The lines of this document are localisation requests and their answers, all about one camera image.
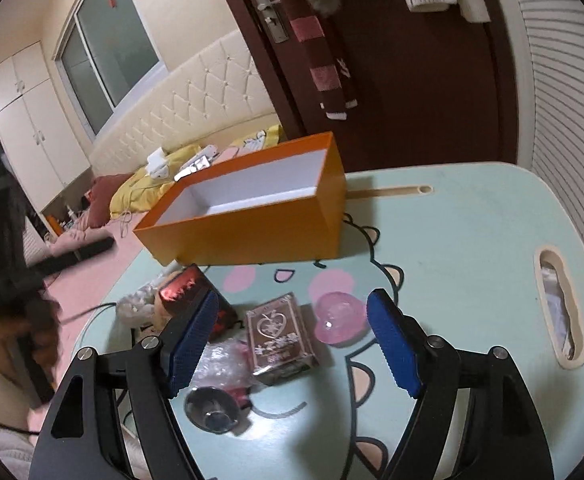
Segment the bolt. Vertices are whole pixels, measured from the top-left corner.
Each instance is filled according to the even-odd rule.
[[[432,348],[443,348],[445,341],[440,335],[431,335],[427,338],[427,344]]]
[[[159,346],[159,338],[155,335],[147,336],[145,339],[141,341],[141,346],[146,350],[150,350],[152,348],[156,348]]]
[[[81,348],[77,353],[76,356],[79,358],[79,361],[85,361],[89,359],[94,354],[94,350],[92,350],[89,346],[85,348]]]
[[[502,346],[494,346],[494,348],[492,348],[492,354],[494,354],[496,359],[507,359],[509,357],[507,350]]]

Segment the blue gripper pad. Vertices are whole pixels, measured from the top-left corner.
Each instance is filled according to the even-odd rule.
[[[392,371],[394,381],[399,388],[407,390],[409,396],[416,399],[421,393],[423,383],[419,379],[416,352],[398,324],[402,315],[382,288],[374,290],[367,297],[367,320]]]
[[[189,386],[218,316],[218,296],[210,291],[169,356],[168,388],[172,398]]]

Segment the door lock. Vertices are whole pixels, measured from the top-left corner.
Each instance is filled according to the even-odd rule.
[[[279,0],[254,0],[256,2],[257,10],[263,15],[263,20],[272,35],[274,43],[283,43],[289,36],[283,25],[281,17],[278,15],[274,4],[279,3]]]

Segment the open box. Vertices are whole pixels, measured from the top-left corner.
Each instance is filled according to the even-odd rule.
[[[345,173],[331,133],[302,137],[181,178],[134,233],[162,265],[336,258]]]

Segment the light green table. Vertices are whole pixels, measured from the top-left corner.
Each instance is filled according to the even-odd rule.
[[[338,260],[211,267],[208,277],[242,308],[293,291],[311,323],[309,304],[318,294],[345,290],[364,301],[371,290],[384,287],[392,295],[395,267],[401,267],[405,283],[399,306],[427,333],[440,334],[459,349],[486,352],[501,345],[510,351],[536,403],[555,477],[564,479],[584,455],[584,365],[575,370],[558,365],[539,302],[534,258],[540,246],[559,248],[584,321],[584,245],[555,196],[532,173],[505,164],[374,171],[350,174],[347,180],[350,196],[397,186],[429,186],[432,192],[381,192],[348,200]],[[143,251],[106,301],[135,290],[160,270]],[[93,317],[76,349],[123,349],[129,337],[110,309]],[[173,400],[207,478],[375,478],[374,469],[392,455],[403,434],[413,400],[393,383],[371,333],[348,348],[317,350],[320,368],[251,396],[261,415],[252,412],[251,426],[240,436],[197,430],[184,415],[186,392]],[[355,383],[368,386],[367,391],[357,390]],[[438,478],[454,463],[462,399],[467,396],[460,393]]]

